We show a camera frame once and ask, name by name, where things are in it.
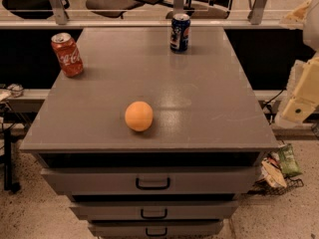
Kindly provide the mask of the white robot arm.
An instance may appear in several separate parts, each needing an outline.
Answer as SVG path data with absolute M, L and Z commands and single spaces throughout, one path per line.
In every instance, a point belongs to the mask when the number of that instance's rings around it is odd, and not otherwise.
M 303 123 L 319 106 L 319 0 L 306 0 L 287 13 L 280 24 L 302 31 L 303 43 L 315 51 L 306 63 L 295 62 L 287 83 L 287 97 L 279 106 L 277 120 L 286 126 Z

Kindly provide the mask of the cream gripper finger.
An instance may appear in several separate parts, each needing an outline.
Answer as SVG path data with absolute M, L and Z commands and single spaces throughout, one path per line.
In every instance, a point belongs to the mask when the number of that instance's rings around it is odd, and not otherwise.
M 296 61 L 287 83 L 287 98 L 280 108 L 285 120 L 302 123 L 319 106 L 319 58 Z
M 304 19 L 307 14 L 307 10 L 311 4 L 312 0 L 306 0 L 295 9 L 288 12 L 285 16 L 281 18 L 279 23 L 281 25 L 298 25 L 304 22 Z

